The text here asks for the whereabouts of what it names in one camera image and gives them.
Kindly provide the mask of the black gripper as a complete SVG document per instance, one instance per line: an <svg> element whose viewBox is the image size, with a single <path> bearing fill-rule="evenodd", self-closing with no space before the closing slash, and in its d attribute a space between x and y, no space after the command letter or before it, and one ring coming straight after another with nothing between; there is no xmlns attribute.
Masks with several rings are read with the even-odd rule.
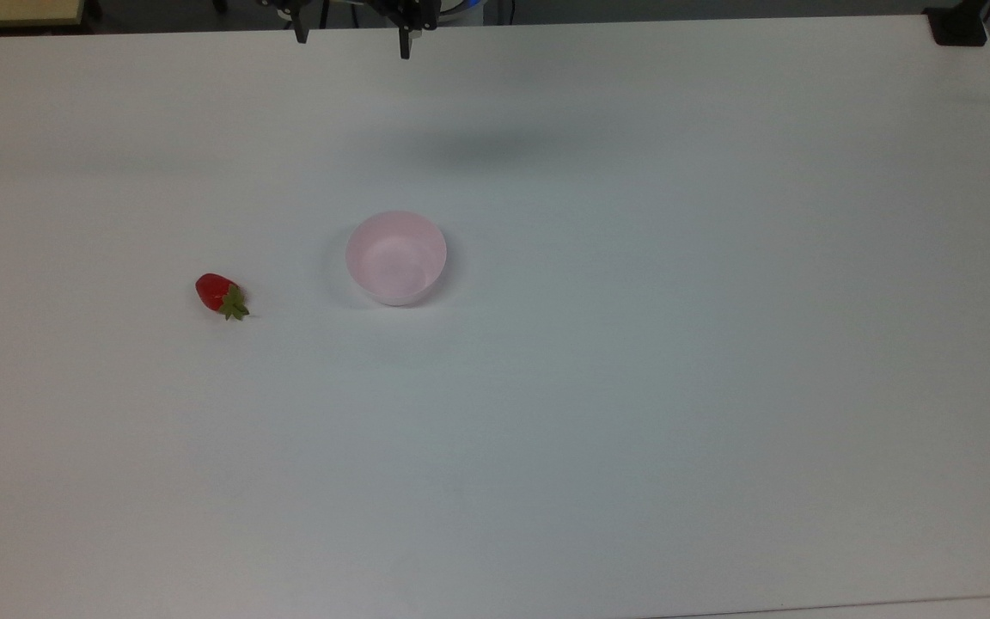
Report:
<svg viewBox="0 0 990 619"><path fill-rule="evenodd" d="M363 13L374 15L389 28L397 28L400 58L412 55L413 33L436 30L441 22L440 1L256 1L256 5L278 12L305 46L308 31L326 30L335 5L346 7L354 27Z"/></svg>

